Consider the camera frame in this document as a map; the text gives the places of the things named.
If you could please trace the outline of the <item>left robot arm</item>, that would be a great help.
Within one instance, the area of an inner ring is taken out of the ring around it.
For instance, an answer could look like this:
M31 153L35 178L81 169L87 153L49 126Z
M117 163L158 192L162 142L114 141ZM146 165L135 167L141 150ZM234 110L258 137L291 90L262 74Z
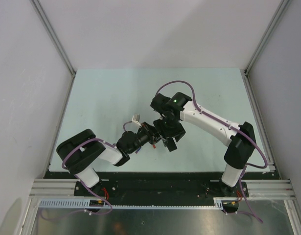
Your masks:
M92 167L96 159L122 166L130 160L130 154L145 144L155 145L160 140L156 128L146 122L140 124L136 133L124 131L115 144L96 137L91 129L86 129L57 146L56 152L62 160L62 168L68 170L84 185L90 195L98 195L102 184Z

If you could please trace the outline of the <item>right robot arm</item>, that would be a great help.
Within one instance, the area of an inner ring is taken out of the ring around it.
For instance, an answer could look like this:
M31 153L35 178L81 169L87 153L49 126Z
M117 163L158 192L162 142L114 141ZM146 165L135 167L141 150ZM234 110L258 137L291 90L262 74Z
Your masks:
M216 137L227 147L224 155L225 170L219 181L219 190L224 196L237 191L237 182L256 143L253 126L229 122L208 110L202 109L194 100L180 92L172 98L161 93L155 95L150 104L161 117L153 122L164 146L176 150L176 142L184 135L182 122L188 122Z

